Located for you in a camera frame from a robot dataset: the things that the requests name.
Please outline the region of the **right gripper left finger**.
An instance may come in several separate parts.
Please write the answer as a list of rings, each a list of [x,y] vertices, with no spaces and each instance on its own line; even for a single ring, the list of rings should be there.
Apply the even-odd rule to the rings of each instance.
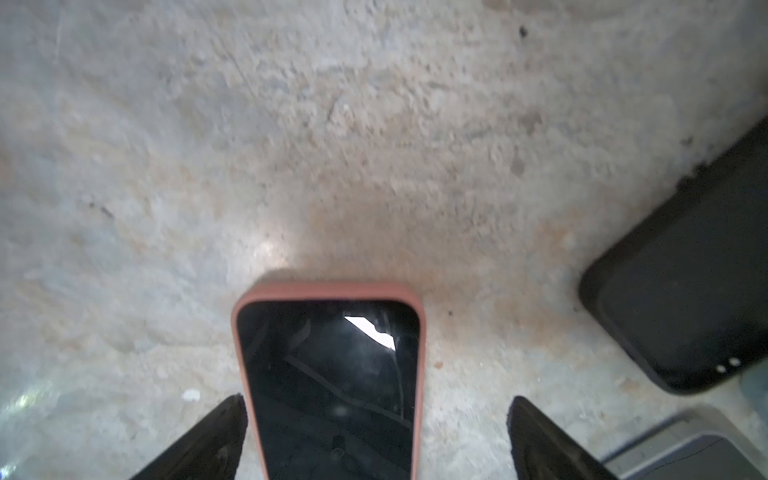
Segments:
[[[241,394],[231,395],[132,479],[232,480],[247,427],[245,400]]]

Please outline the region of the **black phone case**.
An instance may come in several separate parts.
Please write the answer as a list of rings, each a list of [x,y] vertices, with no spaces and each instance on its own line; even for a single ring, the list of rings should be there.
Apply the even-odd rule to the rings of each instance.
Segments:
[[[755,124],[596,259],[584,308],[678,396],[767,355],[767,124]]]

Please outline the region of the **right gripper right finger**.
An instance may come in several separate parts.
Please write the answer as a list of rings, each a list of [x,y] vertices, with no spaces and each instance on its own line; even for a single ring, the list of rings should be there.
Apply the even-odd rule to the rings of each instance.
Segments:
[[[520,480],[617,480],[524,396],[514,397],[507,414],[507,430]]]

